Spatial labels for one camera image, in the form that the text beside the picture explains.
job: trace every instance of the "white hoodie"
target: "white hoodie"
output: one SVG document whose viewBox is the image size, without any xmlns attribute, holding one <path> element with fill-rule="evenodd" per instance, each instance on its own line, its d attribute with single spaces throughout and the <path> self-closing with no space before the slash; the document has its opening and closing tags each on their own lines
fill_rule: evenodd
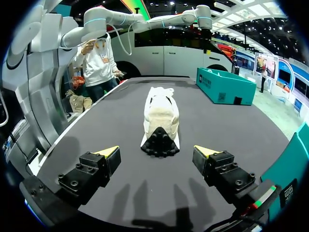
<svg viewBox="0 0 309 232">
<path fill-rule="evenodd" d="M 96 86 L 114 78 L 112 73 L 117 70 L 117 65 L 114 61 L 111 37 L 108 33 L 105 40 L 96 42 L 90 53 L 82 55 L 81 50 L 82 46 L 78 47 L 77 54 L 73 59 L 73 66 L 81 67 L 83 65 L 86 87 Z M 105 55 L 110 62 L 103 63 L 101 54 Z"/>
</svg>

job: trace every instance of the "white shoe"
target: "white shoe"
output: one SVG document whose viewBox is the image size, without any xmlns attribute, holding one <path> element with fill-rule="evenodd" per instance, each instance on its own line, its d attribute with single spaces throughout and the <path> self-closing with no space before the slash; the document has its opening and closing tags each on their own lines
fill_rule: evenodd
<svg viewBox="0 0 309 232">
<path fill-rule="evenodd" d="M 180 150 L 179 110 L 174 89 L 151 87 L 144 109 L 144 137 L 141 148 L 156 156 L 174 155 Z"/>
</svg>

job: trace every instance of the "teal panel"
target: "teal panel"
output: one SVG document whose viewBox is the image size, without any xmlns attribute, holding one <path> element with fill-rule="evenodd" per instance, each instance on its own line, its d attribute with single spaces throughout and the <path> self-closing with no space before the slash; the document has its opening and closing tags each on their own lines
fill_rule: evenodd
<svg viewBox="0 0 309 232">
<path fill-rule="evenodd" d="M 70 16 L 71 7 L 67 5 L 59 4 L 55 7 L 54 11 L 56 11 L 57 14 L 61 14 L 63 17 L 67 17 L 67 16 Z"/>
<path fill-rule="evenodd" d="M 293 135 L 291 141 L 276 162 L 261 176 L 261 180 L 269 179 L 276 185 L 285 189 L 297 179 L 300 183 L 308 165 L 309 127 L 304 123 Z M 269 208 L 269 220 L 273 220 L 281 211 L 280 198 L 278 197 Z"/>
<path fill-rule="evenodd" d="M 230 72 L 197 69 L 197 86 L 215 104 L 252 105 L 256 84 Z"/>
</svg>

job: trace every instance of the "teal storage bin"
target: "teal storage bin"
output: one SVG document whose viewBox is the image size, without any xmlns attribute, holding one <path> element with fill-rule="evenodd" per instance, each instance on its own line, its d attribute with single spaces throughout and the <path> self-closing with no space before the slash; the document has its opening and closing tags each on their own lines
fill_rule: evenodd
<svg viewBox="0 0 309 232">
<path fill-rule="evenodd" d="M 197 86 L 215 104 L 252 105 L 256 84 L 230 72 L 197 69 Z"/>
<path fill-rule="evenodd" d="M 309 126 L 305 122 L 296 131 L 286 149 L 275 163 L 261 176 L 282 188 L 279 197 L 269 208 L 269 221 L 280 213 L 300 184 L 309 162 Z"/>
</svg>

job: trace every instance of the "man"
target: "man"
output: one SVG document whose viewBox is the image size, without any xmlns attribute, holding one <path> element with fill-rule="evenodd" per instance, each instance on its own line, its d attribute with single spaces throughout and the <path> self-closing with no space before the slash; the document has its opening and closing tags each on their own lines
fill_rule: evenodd
<svg viewBox="0 0 309 232">
<path fill-rule="evenodd" d="M 266 81 L 266 77 L 267 77 L 267 71 L 265 66 L 262 67 L 262 84 L 261 84 L 261 90 L 260 92 L 263 93 L 264 91 L 264 83 Z"/>
<path fill-rule="evenodd" d="M 75 67 L 83 65 L 86 90 L 93 102 L 117 86 L 116 77 L 122 73 L 117 69 L 108 33 L 97 40 L 90 40 L 79 47 L 73 60 Z"/>
</svg>

